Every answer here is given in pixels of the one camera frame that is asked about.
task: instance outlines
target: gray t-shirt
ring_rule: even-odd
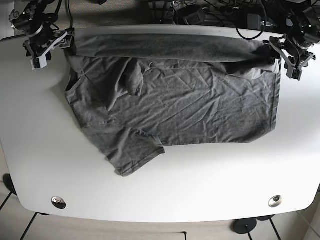
[[[76,36],[66,98],[123,176],[164,146],[249,143],[276,126],[277,61],[257,41],[197,35]]]

